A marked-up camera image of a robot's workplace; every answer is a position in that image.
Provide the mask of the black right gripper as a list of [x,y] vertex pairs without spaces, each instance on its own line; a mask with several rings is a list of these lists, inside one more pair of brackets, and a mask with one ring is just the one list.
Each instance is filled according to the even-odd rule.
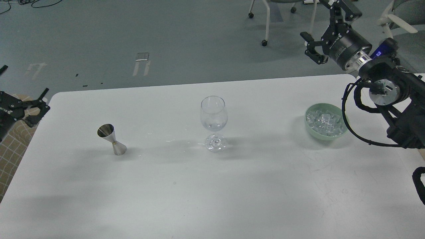
[[[305,55],[320,64],[328,62],[328,56],[343,70],[348,70],[351,58],[360,51],[369,53],[372,44],[352,29],[352,23],[361,18],[363,13],[350,0],[320,0],[329,9],[329,26],[321,37],[315,41],[308,32],[300,36],[306,43]],[[322,46],[323,54],[316,51]]]

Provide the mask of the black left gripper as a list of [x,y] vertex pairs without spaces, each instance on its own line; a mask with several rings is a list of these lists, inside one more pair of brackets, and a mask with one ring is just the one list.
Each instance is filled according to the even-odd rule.
[[[9,67],[3,65],[0,68],[0,75]],[[39,112],[36,115],[28,115],[23,121],[27,124],[28,127],[35,127],[44,117],[44,115],[50,110],[50,106],[43,100],[44,96],[49,91],[49,88],[46,88],[41,95],[36,100],[32,101],[23,101],[19,98],[16,98],[6,92],[2,91],[0,94],[0,140],[3,141],[8,134],[9,130],[14,126],[14,124],[24,118],[25,112],[23,108],[37,108]]]

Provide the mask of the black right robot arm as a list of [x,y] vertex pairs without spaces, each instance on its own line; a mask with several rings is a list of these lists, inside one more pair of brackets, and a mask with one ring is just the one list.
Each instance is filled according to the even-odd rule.
[[[322,0],[329,9],[329,25],[315,41],[307,32],[305,55],[317,64],[332,59],[343,70],[355,70],[359,76],[346,86],[342,97],[342,118],[347,129],[369,145],[392,148],[424,149],[424,81],[400,65],[397,42],[385,39],[371,53],[372,45],[350,22],[362,13],[347,0]],[[363,111],[380,114],[389,125],[387,138],[394,144],[375,142],[356,134],[346,118],[346,101],[354,91],[355,105]]]

